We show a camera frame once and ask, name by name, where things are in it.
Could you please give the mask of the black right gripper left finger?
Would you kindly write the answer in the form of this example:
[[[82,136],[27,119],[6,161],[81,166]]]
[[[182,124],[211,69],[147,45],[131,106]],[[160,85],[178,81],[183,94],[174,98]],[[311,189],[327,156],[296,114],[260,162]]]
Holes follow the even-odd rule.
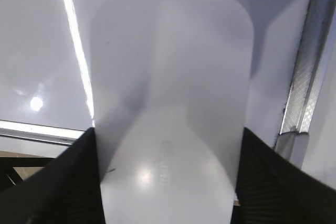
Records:
[[[94,128],[1,193],[1,223],[105,223]]]

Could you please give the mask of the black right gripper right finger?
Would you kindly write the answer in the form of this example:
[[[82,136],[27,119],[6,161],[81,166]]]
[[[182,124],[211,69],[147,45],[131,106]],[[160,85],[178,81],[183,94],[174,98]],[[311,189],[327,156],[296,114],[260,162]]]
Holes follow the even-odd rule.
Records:
[[[245,128],[236,183],[243,223],[335,223],[335,190]]]

